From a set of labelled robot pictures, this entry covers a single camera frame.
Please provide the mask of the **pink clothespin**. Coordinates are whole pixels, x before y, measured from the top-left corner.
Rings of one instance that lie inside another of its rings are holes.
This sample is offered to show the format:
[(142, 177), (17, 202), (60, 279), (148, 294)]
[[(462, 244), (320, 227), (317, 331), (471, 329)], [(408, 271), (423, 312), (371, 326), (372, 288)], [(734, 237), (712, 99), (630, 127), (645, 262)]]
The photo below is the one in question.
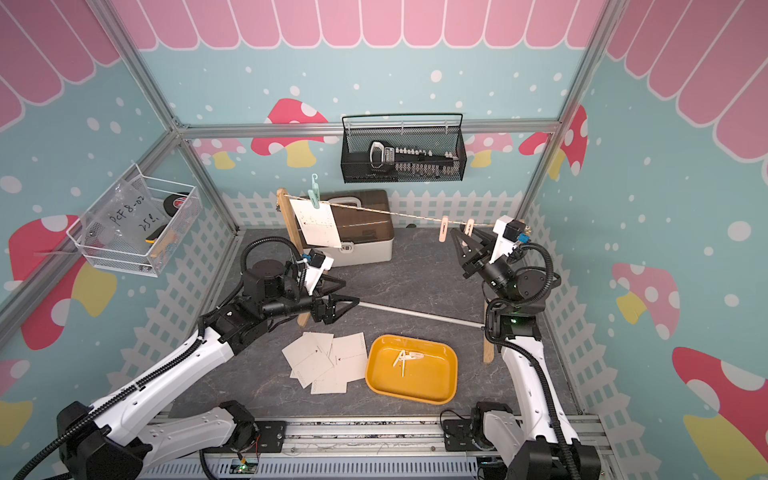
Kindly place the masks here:
[(448, 230), (450, 226), (450, 219), (448, 216), (443, 216), (440, 223), (439, 241), (444, 243), (447, 239)]
[(464, 234), (471, 237), (473, 233), (473, 229), (475, 226), (475, 221), (473, 219), (469, 219), (466, 222), (465, 228), (464, 228)]

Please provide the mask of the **green clothespin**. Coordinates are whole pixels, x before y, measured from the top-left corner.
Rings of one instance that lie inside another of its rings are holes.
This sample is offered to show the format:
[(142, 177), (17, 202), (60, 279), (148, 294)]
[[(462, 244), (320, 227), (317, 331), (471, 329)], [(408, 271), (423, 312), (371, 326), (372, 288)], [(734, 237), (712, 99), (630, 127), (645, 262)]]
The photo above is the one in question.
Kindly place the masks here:
[(320, 201), (321, 201), (318, 178), (319, 176), (317, 174), (315, 173), (312, 174), (311, 185), (310, 185), (310, 189), (308, 190), (308, 199), (315, 209), (320, 208)]

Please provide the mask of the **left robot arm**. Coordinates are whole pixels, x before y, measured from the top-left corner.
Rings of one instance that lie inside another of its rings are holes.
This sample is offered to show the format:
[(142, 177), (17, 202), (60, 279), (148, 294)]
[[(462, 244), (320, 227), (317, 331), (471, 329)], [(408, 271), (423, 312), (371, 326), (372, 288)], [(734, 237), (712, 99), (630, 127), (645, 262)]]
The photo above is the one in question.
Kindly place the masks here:
[(199, 379), (277, 327), (309, 314), (335, 323), (356, 307), (341, 294), (344, 280), (328, 275), (332, 260), (300, 251), (289, 239), (266, 236), (244, 247), (240, 277), (178, 348), (139, 378), (89, 405), (73, 402), (57, 416), (57, 437), (16, 473), (27, 478), (52, 454), (65, 479), (136, 479), (155, 465), (207, 448), (236, 453), (260, 440), (253, 415), (237, 401), (203, 414), (153, 427), (151, 421)]

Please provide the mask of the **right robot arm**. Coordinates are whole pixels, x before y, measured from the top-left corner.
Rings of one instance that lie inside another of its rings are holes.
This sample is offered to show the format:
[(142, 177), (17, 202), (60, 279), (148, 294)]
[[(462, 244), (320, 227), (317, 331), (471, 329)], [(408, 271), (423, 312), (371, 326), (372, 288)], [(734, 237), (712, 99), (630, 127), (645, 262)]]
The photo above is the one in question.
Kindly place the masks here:
[(485, 302), (483, 333), (509, 370), (522, 416), (517, 420), (499, 403), (480, 402), (472, 439), (497, 452), (508, 479), (597, 479), (599, 454), (582, 442), (564, 412), (537, 323), (561, 277), (549, 251), (529, 233), (516, 219), (502, 221), (492, 233), (450, 232), (464, 277), (479, 275), (494, 294)]

